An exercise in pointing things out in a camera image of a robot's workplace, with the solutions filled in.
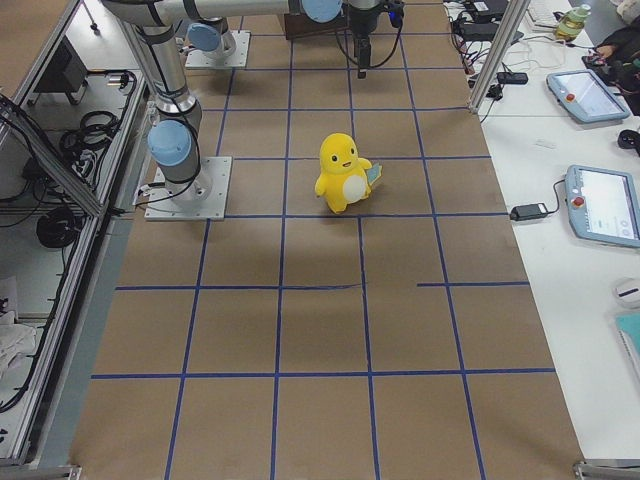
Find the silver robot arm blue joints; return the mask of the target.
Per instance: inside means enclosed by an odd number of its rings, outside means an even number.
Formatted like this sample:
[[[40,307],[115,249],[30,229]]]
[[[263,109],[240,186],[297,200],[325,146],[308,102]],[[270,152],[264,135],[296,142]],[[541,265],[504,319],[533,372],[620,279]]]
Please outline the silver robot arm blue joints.
[[[288,0],[105,1],[103,5],[121,22],[134,58],[165,117],[201,112],[198,100],[187,86],[175,41],[175,22],[304,13],[317,23],[326,23],[336,18],[342,7],[340,1]]]

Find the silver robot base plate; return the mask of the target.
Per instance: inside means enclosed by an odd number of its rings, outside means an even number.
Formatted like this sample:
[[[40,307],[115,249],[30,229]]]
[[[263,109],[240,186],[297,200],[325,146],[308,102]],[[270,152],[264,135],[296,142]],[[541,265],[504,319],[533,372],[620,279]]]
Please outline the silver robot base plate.
[[[148,221],[223,220],[226,212],[232,158],[202,157],[201,171],[189,188],[182,191],[171,182],[166,183],[159,167],[154,181],[161,186],[150,192],[144,217]]]

